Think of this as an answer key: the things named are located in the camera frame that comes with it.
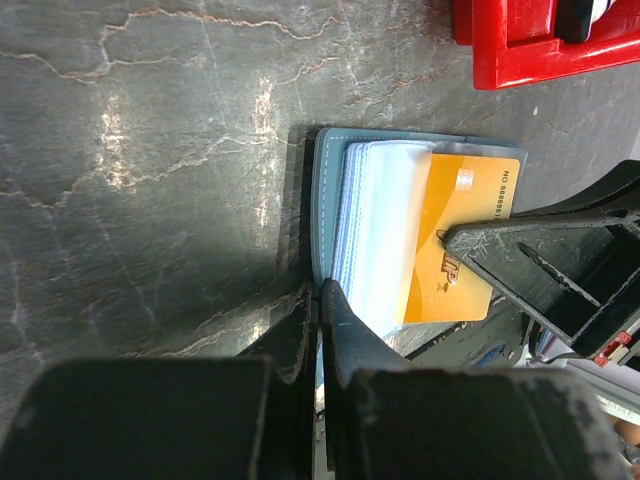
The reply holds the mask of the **red plastic bin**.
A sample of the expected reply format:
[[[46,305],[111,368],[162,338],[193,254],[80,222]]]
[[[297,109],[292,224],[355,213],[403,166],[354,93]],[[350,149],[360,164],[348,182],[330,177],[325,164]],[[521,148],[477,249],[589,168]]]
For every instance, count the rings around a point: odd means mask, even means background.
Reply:
[[[472,49],[473,84],[495,91],[635,63],[639,3],[603,1],[596,20],[573,1],[454,1],[453,38]]]

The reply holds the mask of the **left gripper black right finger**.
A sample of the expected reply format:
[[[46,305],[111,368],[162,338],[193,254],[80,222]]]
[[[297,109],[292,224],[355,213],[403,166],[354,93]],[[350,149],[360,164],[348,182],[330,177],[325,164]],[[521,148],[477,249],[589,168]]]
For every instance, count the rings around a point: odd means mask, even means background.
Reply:
[[[327,460],[339,479],[626,479],[589,385],[558,369],[422,369],[322,289]]]

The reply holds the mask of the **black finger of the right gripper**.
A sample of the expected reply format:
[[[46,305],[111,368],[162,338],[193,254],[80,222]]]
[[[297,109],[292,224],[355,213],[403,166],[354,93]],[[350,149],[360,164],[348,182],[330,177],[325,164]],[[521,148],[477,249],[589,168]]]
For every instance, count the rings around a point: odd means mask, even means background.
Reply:
[[[512,214],[512,218],[555,215],[600,207],[617,200],[639,187],[639,161],[620,162],[602,178],[561,202]]]
[[[480,227],[468,267],[583,358],[639,341],[639,214],[519,217]]]

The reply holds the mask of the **blue leather card holder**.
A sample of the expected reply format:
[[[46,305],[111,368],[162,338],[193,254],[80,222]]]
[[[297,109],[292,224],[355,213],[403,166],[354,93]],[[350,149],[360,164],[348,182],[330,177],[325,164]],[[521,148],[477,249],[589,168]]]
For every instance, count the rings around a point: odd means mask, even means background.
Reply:
[[[453,226],[509,217],[524,150],[490,139],[325,128],[317,136],[311,249],[381,338],[404,325],[474,322],[493,290],[443,246]]]

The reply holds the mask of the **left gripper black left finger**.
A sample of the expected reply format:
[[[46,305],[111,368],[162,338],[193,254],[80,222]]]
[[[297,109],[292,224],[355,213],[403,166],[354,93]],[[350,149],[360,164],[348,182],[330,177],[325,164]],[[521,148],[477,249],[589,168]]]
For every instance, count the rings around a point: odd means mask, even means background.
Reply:
[[[1,447],[5,479],[308,479],[316,305],[233,357],[82,359],[29,388]]]

